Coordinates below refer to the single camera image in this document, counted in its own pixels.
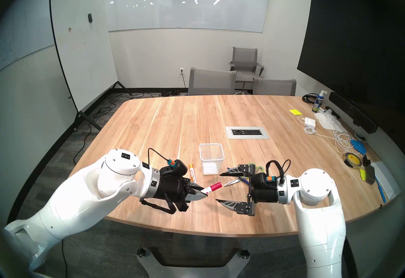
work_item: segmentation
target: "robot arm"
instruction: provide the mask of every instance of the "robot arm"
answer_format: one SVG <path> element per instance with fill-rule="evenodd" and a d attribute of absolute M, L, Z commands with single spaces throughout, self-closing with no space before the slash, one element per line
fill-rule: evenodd
<path fill-rule="evenodd" d="M 149 206 L 173 214 L 176 205 L 185 212 L 187 203 L 207 197 L 203 187 L 183 177 L 186 173 L 180 160 L 158 170 L 126 150 L 113 149 L 64 181 L 31 218 L 13 221 L 5 229 L 30 259 L 32 271 L 55 244 L 94 226 L 130 195 L 145 205 L 145 198 L 165 199 L 169 209 Z"/>
<path fill-rule="evenodd" d="M 242 164 L 225 172 L 224 176 L 249 177 L 247 202 L 217 199 L 226 208 L 238 214 L 254 216 L 258 202 L 290 204 L 294 202 L 299 240 L 307 262 L 307 277 L 341 277 L 341 257 L 346 237 L 346 224 L 336 184 L 321 169 L 309 169 L 299 178 L 284 175 L 279 177 L 265 173 L 255 174 L 254 164 Z M 329 207 L 308 209 L 329 197 Z"/>

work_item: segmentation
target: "blue pen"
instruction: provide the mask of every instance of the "blue pen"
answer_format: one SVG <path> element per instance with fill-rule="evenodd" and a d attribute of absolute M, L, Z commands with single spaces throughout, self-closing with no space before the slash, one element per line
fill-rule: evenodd
<path fill-rule="evenodd" d="M 380 190 L 380 194 L 381 194 L 381 197 L 382 197 L 382 201 L 383 201 L 384 204 L 385 204 L 387 201 L 385 200 L 385 196 L 384 196 L 384 192 L 382 191 L 381 184 L 378 182 L 377 178 L 375 178 L 375 180 L 376 180 L 376 182 L 377 182 L 377 184 L 378 184 L 378 189 Z"/>
<path fill-rule="evenodd" d="M 243 179 L 242 177 L 238 177 L 242 182 L 245 182 L 245 184 L 250 185 L 249 181 L 246 179 Z"/>

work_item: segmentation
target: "power adapter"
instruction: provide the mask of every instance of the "power adapter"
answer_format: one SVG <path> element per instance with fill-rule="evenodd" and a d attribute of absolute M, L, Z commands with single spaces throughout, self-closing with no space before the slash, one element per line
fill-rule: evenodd
<path fill-rule="evenodd" d="M 304 123 L 306 126 L 308 126 L 310 128 L 313 128 L 313 129 L 315 128 L 316 123 L 315 123 L 314 119 L 310 119 L 310 118 L 306 117 Z"/>

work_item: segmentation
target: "tissue paper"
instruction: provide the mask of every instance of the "tissue paper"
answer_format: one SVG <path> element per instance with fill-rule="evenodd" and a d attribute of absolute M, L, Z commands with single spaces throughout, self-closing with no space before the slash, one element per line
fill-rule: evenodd
<path fill-rule="evenodd" d="M 342 127 L 340 122 L 337 120 L 337 118 L 334 115 L 332 115 L 331 109 L 327 110 L 326 112 L 316 113 L 314 115 L 324 129 L 335 130 L 339 132 L 346 131 L 345 128 Z"/>

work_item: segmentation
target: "chair backrest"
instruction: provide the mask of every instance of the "chair backrest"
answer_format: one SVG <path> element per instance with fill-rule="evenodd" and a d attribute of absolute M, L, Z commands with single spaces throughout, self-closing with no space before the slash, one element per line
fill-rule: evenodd
<path fill-rule="evenodd" d="M 256 71 L 257 49 L 233 47 L 232 64 L 235 71 Z"/>
<path fill-rule="evenodd" d="M 191 68 L 188 95 L 233 95 L 236 71 L 212 71 Z"/>
<path fill-rule="evenodd" d="M 254 79 L 253 95 L 295 96 L 294 79 Z"/>

